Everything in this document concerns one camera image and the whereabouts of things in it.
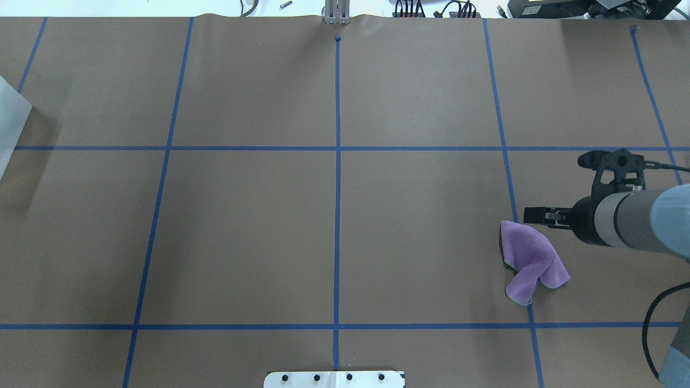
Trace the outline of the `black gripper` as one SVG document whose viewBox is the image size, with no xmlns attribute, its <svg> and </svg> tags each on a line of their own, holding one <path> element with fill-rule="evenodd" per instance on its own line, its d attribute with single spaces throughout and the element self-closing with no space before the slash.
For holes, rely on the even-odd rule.
<svg viewBox="0 0 690 388">
<path fill-rule="evenodd" d="M 524 224 L 537 224 L 547 227 L 567 227 L 584 243 L 597 243 L 594 223 L 596 208 L 593 199 L 584 197 L 572 208 L 527 207 L 524 209 Z"/>
</svg>

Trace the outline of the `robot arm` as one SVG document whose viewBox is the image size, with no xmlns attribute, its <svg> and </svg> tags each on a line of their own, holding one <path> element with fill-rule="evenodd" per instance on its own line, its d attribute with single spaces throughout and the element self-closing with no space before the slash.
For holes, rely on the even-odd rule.
<svg viewBox="0 0 690 388">
<path fill-rule="evenodd" d="M 688 261 L 688 185 L 665 191 L 623 191 L 589 196 L 571 208 L 530 207 L 526 224 L 571 231 L 588 245 L 628 248 L 673 255 Z M 646 310 L 641 325 L 641 348 L 646 363 L 664 387 L 688 387 L 688 314 L 657 369 L 648 348 L 648 331 L 658 305 L 673 293 L 687 290 L 688 283 L 663 290 Z"/>
</svg>

